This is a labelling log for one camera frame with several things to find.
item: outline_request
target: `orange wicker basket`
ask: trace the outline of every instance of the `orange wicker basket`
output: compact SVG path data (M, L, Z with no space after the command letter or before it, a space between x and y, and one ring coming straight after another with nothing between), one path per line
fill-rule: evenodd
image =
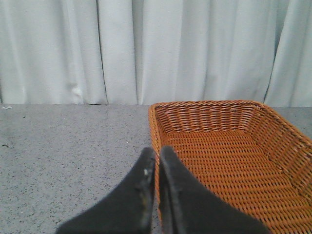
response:
M157 103L152 146L171 145L184 165L224 201L275 234L312 233L312 141L255 101Z

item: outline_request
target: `white curtain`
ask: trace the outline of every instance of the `white curtain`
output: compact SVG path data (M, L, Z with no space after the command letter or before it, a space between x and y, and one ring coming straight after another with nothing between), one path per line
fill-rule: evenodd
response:
M312 107L312 0L0 0L3 103Z

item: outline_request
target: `gray floor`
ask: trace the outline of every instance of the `gray floor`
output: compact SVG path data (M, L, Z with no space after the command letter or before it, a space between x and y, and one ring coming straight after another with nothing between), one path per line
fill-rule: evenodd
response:
M150 146L148 106L10 106L0 109L1 234L52 234L108 194ZM312 108L276 110L312 137ZM156 213L153 233L161 233Z

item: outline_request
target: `white backdrop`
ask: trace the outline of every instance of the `white backdrop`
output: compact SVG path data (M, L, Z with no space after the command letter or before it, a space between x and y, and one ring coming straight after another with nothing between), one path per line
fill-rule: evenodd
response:
M312 107L312 0L0 0L3 103Z

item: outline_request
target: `woven rattan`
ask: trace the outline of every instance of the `woven rattan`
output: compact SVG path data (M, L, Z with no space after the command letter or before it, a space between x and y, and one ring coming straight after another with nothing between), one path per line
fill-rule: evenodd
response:
M224 201L275 234L312 233L312 141L255 101L157 103L152 146L171 145L184 165Z

